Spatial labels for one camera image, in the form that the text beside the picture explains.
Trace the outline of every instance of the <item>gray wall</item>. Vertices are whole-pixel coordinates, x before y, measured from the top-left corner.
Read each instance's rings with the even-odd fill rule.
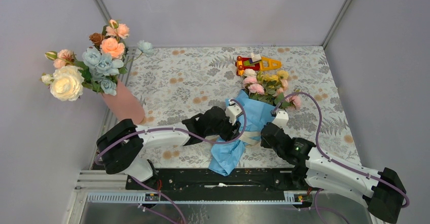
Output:
[[[430,0],[354,0],[326,53],[363,164],[400,175],[428,223]]]
[[[89,164],[105,105],[55,99],[38,81],[44,52],[90,45],[104,21],[92,0],[0,0],[0,223],[61,223]]]
[[[128,44],[319,45],[345,0],[103,0]]]

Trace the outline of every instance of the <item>vase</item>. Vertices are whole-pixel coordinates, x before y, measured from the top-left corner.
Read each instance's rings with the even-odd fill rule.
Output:
[[[131,119],[137,125],[144,120],[144,108],[122,81],[117,83],[117,94],[115,96],[104,93],[101,95],[118,121]]]

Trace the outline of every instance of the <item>red and yellow toy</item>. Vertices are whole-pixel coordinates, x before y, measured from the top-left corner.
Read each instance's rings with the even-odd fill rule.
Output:
[[[247,68],[253,69],[255,71],[267,71],[281,68],[281,66],[281,61],[261,57],[259,54],[254,55],[254,53],[251,53],[251,58],[244,58],[241,56],[237,56],[236,58],[236,74],[238,76],[242,76],[245,72],[245,69]]]

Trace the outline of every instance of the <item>floral pattern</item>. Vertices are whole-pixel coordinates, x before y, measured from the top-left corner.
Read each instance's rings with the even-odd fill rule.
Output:
[[[290,73],[287,92],[308,92],[322,108],[321,146],[332,154],[360,164],[342,104],[322,47],[224,47],[162,48],[133,62],[127,87],[147,112],[143,124],[161,126],[179,123],[212,106],[225,108],[225,99],[234,98],[243,79],[236,75],[236,56],[250,53],[280,60]],[[318,112],[313,102],[302,96],[302,107],[289,110],[289,135],[315,142]],[[156,168],[207,168],[211,161],[209,143],[186,147],[143,149],[141,157]],[[291,167],[271,149],[246,147],[238,166]]]

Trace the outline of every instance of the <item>blue flower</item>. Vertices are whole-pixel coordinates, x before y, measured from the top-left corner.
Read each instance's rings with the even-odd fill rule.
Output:
[[[98,73],[105,76],[114,76],[119,74],[118,68],[124,66],[124,62],[120,59],[112,60],[110,53],[105,53],[101,56],[100,62],[96,65],[95,69]]]
[[[154,53],[154,49],[152,47],[152,43],[145,42],[144,40],[139,41],[137,43],[137,47],[146,55],[151,55]]]
[[[91,78],[94,81],[101,81],[101,80],[105,79],[104,74],[97,72],[97,70],[95,70],[95,69],[90,69],[90,73],[91,73]]]
[[[96,48],[87,48],[87,51],[82,54],[84,64],[92,69],[100,62],[101,54]]]
[[[108,79],[103,79],[99,82],[100,88],[103,90],[105,94],[115,96],[117,94],[117,85],[114,82]]]

